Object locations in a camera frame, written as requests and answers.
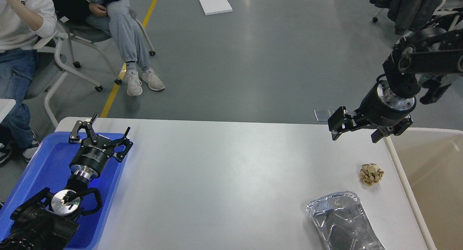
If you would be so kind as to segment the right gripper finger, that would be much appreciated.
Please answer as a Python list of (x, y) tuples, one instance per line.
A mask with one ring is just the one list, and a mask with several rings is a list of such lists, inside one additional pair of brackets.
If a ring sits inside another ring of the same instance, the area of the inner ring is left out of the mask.
[(345, 106), (339, 107), (328, 118), (328, 128), (332, 140), (336, 141), (342, 133), (369, 127), (369, 120), (364, 115), (350, 114)]
[(384, 137), (390, 135), (400, 136), (413, 123), (411, 115), (408, 114), (404, 119), (400, 120), (392, 127), (377, 126), (376, 131), (371, 135), (373, 143), (377, 143)]

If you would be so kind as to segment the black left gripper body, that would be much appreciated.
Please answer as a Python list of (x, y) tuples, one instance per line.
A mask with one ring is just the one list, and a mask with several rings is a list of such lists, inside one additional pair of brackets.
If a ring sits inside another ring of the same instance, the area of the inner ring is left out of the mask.
[(107, 161), (114, 154), (114, 149), (119, 144), (101, 135), (96, 136), (94, 145), (91, 137), (80, 141), (80, 148), (72, 159), (69, 168), (71, 174), (82, 176), (86, 179), (99, 178)]

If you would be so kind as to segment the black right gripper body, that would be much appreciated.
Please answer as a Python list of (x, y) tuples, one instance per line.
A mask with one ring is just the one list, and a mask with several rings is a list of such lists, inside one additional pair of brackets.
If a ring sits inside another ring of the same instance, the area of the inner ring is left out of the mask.
[(380, 80), (367, 93), (357, 115), (364, 115), (373, 124), (392, 127), (416, 107), (416, 98), (401, 98), (392, 92), (387, 80)]

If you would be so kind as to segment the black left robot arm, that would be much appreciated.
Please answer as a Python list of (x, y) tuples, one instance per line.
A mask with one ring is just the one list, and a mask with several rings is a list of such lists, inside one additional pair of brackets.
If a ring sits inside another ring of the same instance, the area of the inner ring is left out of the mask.
[(133, 142), (78, 120), (46, 137), (1, 210), (2, 250), (89, 249), (101, 235)]

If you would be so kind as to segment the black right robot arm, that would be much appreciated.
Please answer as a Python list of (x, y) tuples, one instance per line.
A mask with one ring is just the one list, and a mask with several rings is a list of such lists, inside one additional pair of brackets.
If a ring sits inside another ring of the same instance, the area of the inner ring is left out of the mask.
[(443, 17), (427, 22), (416, 33), (402, 37), (383, 63), (358, 109), (352, 113), (339, 107), (328, 119), (331, 138), (359, 129), (373, 129), (372, 142), (401, 135), (411, 124), (421, 88), (427, 93), (422, 104), (437, 102), (451, 83), (462, 76), (462, 29), (445, 30), (436, 26)]

